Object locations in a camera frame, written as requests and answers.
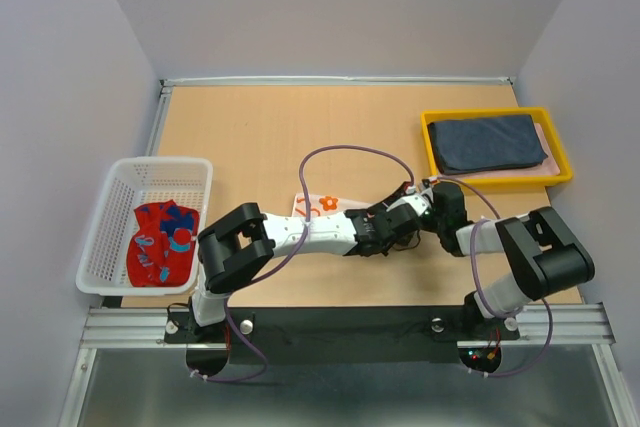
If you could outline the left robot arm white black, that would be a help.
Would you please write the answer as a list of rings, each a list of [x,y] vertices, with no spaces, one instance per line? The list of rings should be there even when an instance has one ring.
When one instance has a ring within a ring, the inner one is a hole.
[[[371,207],[313,218],[263,213],[256,203],[244,203],[198,234],[198,286],[185,319],[167,314],[166,334],[184,334],[191,342],[213,340],[222,331],[230,295],[256,283],[269,261],[279,258],[286,265],[309,253],[386,255],[419,234],[432,207],[430,188],[407,183]]]

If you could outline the dark blue-grey towel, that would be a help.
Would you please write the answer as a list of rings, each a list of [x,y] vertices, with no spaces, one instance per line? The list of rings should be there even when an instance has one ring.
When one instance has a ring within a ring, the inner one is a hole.
[[[436,121],[427,132],[437,168],[445,175],[526,169],[547,158],[526,114]]]

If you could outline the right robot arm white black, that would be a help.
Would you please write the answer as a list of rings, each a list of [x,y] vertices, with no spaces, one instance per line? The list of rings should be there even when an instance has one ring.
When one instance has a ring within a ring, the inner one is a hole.
[[[460,313],[466,334],[482,337],[497,319],[513,317],[534,301],[594,278],[592,257],[553,208],[502,218],[490,206],[493,219],[472,222],[462,192],[470,185],[448,177],[425,179],[422,185],[428,202],[424,229],[438,236],[446,252],[471,262],[475,290],[465,296]],[[487,286],[478,273],[477,256],[484,253],[504,254],[510,268]]]

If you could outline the red patterned towel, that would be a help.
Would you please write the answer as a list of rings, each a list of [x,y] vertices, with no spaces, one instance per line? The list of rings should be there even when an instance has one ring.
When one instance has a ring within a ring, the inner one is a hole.
[[[129,242],[126,268],[133,287],[180,287],[187,283],[200,215],[173,200],[134,210],[138,230]]]

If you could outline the orange white patterned towel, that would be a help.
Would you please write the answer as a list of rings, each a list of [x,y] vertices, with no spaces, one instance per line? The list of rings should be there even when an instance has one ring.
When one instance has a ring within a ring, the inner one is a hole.
[[[309,195],[311,217],[329,216],[349,209],[366,209],[370,203],[360,202],[351,199],[335,197],[331,195]],[[302,192],[296,193],[293,200],[293,217],[306,216],[305,197]]]

